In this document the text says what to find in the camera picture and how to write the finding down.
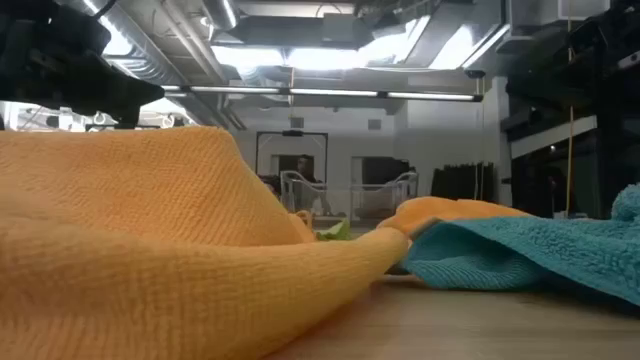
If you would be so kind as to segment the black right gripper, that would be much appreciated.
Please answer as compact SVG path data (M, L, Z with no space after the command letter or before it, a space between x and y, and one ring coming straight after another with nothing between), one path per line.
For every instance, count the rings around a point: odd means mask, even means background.
M547 109L595 109L606 100L623 105L639 104L639 61L622 60L609 65L593 57L573 62L547 62L513 70L507 93L532 106Z

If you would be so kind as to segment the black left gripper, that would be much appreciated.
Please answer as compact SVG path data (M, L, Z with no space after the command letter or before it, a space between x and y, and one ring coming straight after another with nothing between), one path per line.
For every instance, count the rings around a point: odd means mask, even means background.
M5 101L66 107L85 116L104 113L118 128L134 128L141 107L164 96L161 86L131 77L92 53L64 60L35 48L1 55Z

